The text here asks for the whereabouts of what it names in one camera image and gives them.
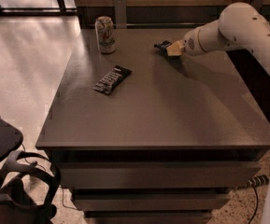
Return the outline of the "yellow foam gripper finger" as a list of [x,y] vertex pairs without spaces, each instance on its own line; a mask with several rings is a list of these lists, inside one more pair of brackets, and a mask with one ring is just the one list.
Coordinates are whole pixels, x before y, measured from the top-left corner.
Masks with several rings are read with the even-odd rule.
[[184,45],[181,40],[172,43],[166,48],[169,57],[178,57],[184,52]]

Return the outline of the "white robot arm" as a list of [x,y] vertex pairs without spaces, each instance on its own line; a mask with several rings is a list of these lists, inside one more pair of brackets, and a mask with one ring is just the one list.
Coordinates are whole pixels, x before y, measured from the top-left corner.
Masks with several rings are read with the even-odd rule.
[[[216,50],[246,49],[270,76],[270,24],[250,4],[233,3],[220,17],[199,26],[166,48],[170,57],[204,55]],[[270,181],[261,224],[270,224]]]

